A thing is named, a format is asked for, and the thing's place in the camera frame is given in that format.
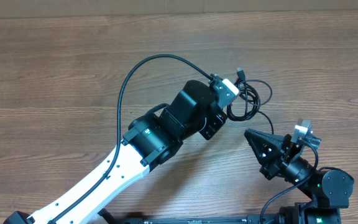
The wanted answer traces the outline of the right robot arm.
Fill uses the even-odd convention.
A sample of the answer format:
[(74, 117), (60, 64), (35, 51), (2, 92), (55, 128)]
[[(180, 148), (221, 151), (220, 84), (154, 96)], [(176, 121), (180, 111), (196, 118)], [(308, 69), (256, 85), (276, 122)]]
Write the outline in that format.
[[(336, 167), (318, 167), (320, 138), (308, 128), (296, 126), (293, 134), (279, 136), (248, 129), (244, 133), (268, 180), (283, 178), (291, 187), (273, 196), (256, 216), (257, 223), (340, 223), (340, 210), (348, 208), (354, 178)], [(268, 214), (267, 207), (293, 189), (309, 202), (297, 202)]]

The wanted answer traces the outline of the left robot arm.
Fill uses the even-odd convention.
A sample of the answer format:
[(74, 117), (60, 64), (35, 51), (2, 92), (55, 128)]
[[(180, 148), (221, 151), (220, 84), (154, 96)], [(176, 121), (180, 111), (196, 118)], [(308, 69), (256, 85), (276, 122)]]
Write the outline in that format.
[(119, 145), (67, 193), (32, 214), (16, 211), (6, 223), (92, 223), (124, 189), (173, 157), (186, 138), (206, 140), (226, 122), (223, 109), (239, 95), (229, 80), (205, 85), (186, 82), (171, 104), (161, 104), (133, 120)]

